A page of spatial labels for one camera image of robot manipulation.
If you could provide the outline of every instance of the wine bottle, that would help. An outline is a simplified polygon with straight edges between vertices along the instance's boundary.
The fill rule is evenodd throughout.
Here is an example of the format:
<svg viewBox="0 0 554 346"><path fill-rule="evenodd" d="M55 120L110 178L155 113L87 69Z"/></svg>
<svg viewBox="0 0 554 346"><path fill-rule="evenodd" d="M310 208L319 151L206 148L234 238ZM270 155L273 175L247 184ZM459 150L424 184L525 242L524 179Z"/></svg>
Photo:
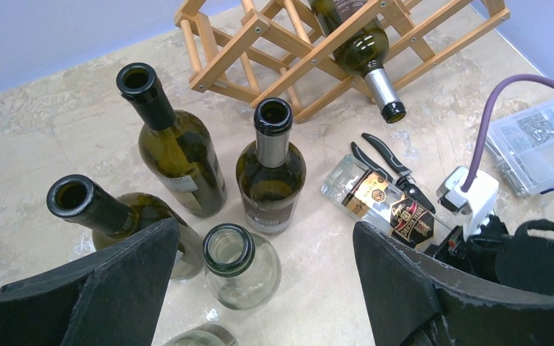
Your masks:
<svg viewBox="0 0 554 346"><path fill-rule="evenodd" d="M193 278L204 266L202 239L156 196L132 192L114 198L90 178L71 174L50 187L46 203L53 215L91 229L96 250L115 244L162 219L175 218L179 223L180 242L171 278Z"/></svg>
<svg viewBox="0 0 554 346"><path fill-rule="evenodd" d="M414 249L427 248L435 234L453 229L351 154L327 176L322 193L357 221Z"/></svg>
<svg viewBox="0 0 554 346"><path fill-rule="evenodd" d="M163 346L237 346L237 340L225 328L205 323L183 332L167 341Z"/></svg>
<svg viewBox="0 0 554 346"><path fill-rule="evenodd" d="M211 294L233 310L256 308L281 282L277 251L262 236L233 223L213 227L203 241L205 278Z"/></svg>
<svg viewBox="0 0 554 346"><path fill-rule="evenodd" d="M335 31L366 3L367 0L309 0L324 36ZM390 42L381 22L375 17L337 48L333 55L345 72L364 78L383 119L391 124L402 120L407 111L383 67L389 50Z"/></svg>
<svg viewBox="0 0 554 346"><path fill-rule="evenodd" d="M193 215L218 213L226 202L226 184L203 122L172 109L156 71L146 63L122 68L116 84L145 122L138 145L151 172Z"/></svg>
<svg viewBox="0 0 554 346"><path fill-rule="evenodd" d="M256 140L237 161L237 183L249 224L260 233L278 234L292 221L307 168L289 142L293 115L287 102L271 97L254 113Z"/></svg>

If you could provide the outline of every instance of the dark green bottle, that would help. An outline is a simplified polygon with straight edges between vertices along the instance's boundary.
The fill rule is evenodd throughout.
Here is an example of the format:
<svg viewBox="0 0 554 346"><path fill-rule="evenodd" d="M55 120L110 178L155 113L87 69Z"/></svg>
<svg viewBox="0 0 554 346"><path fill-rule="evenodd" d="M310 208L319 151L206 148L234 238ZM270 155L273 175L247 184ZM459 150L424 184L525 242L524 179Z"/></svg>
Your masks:
<svg viewBox="0 0 554 346"><path fill-rule="evenodd" d="M325 36L356 13L367 0L308 0ZM387 123L402 120L407 111L396 94L383 64L390 42L375 17L334 52L338 65L352 76L364 78Z"/></svg>
<svg viewBox="0 0 554 346"><path fill-rule="evenodd" d="M115 244L162 219L174 218L179 223L180 243L171 278L187 280L203 269L202 239L156 196L132 192L114 198L90 178L71 174L52 185L46 203L53 215L91 229L96 250Z"/></svg>
<svg viewBox="0 0 554 346"><path fill-rule="evenodd" d="M271 97L254 113L256 140L237 161L237 182L247 222L260 233L279 234L292 221L307 167L290 143L293 115L290 105Z"/></svg>
<svg viewBox="0 0 554 346"><path fill-rule="evenodd" d="M116 84L145 122L139 151L148 168L193 215L218 213L226 203L226 184L203 122L173 110L156 71L146 63L122 68Z"/></svg>

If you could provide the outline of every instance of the marble tabletop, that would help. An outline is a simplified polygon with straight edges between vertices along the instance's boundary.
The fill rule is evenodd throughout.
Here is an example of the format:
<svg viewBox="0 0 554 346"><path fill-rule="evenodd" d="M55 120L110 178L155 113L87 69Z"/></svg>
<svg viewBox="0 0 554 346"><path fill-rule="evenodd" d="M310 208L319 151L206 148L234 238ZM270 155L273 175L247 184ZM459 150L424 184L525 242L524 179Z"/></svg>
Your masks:
<svg viewBox="0 0 554 346"><path fill-rule="evenodd" d="M423 1L413 10L413 18L423 19L444 2ZM233 33L242 14L237 7L211 21ZM278 20L287 22L284 13ZM481 21L466 8L426 39L439 50ZM278 52L266 42L260 47ZM196 114L209 129L229 191L228 202L217 216L199 219L186 213L141 161L137 148L141 119L115 87L119 69L134 61L155 67L173 107ZM412 52L405 51L387 64L387 70L397 79L419 63ZM278 78L261 67L257 71L262 85ZM231 311L211 297L203 275L186 283L171 282L153 345L206 321L218 321L230 329L241 345L373 345L353 256L354 220L321 195L324 178L348 153L350 141L372 152L360 137L369 132L396 151L428 196L435 195L448 173L469 164L480 114L492 88L517 73L537 72L498 33L490 32L402 89L400 97L409 114L394 125L387 125L377 107L355 91L309 122L296 124L291 140L307 162L307 182L294 222L271 239L283 266L276 295L254 311ZM255 137L252 110L218 94L190 91L190 74L183 34L174 28L0 94L0 286L88 253L88 230L57 219L45 206L48 188L67 174L85 174L113 195L132 191L157 195L201 236L218 223L245 225L234 164ZM238 64L228 75L245 82ZM302 101L309 102L335 83L332 77L313 71L296 88ZM554 92L545 87L515 84L498 99L494 116L552 97ZM487 156L481 169L498 177ZM518 199L498 180L496 212L511 230L530 218L554 220L554 194ZM444 220L457 222L438 209Z"/></svg>

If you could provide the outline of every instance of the wooden frame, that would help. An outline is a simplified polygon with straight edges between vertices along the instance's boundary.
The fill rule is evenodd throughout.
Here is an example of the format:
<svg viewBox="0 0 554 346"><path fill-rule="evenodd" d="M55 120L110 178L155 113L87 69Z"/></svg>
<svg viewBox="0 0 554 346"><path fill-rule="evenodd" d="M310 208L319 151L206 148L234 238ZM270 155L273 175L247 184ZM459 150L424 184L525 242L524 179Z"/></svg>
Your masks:
<svg viewBox="0 0 554 346"><path fill-rule="evenodd" d="M390 46L387 60L411 47L422 61L421 65L416 66L404 77L394 82L394 88L398 90L510 17L504 0L483 0L490 18L443 51L435 53L423 36L471 1L451 0L426 20L416 24L410 18L410 10L421 0L368 0L360 10L318 45L314 45L314 43L322 36L321 27L309 7L301 0L270 0L261 10L255 8L253 0L241 0L245 16L241 20L242 28L235 36L212 27L209 18L199 12L205 0L186 0L175 15L175 25L183 31L188 49L190 65L193 69L190 77L192 90L218 92L248 102L251 107L255 107L266 97L278 96L287 92L294 110L294 119L300 123L310 119L350 88L372 98L364 81L359 77L346 74L330 57L330 54L377 15L383 16L382 24L385 28L393 27L400 36L400 39ZM286 10L292 22L294 32L273 21L273 18L283 9ZM305 31L303 23L311 28L309 32ZM207 64L204 67L202 67L198 55L194 35L199 36L205 53ZM283 48L288 53L280 58L275 58L252 47L259 37ZM225 74L226 70L237 60L241 61L248 86L229 81ZM259 63L277 73L277 80L266 90L260 90L250 61ZM328 93L310 105L304 106L300 104L294 84L313 68L319 68L339 82Z"/></svg>

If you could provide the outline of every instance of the plastic storage box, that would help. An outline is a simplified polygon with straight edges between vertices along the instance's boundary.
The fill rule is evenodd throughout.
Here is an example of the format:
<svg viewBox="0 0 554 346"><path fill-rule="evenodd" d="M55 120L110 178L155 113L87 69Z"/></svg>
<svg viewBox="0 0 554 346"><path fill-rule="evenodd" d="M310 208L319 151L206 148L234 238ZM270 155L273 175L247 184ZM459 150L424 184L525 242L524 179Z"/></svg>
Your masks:
<svg viewBox="0 0 554 346"><path fill-rule="evenodd" d="M490 124L485 149L517 197L554 190L554 99Z"/></svg>

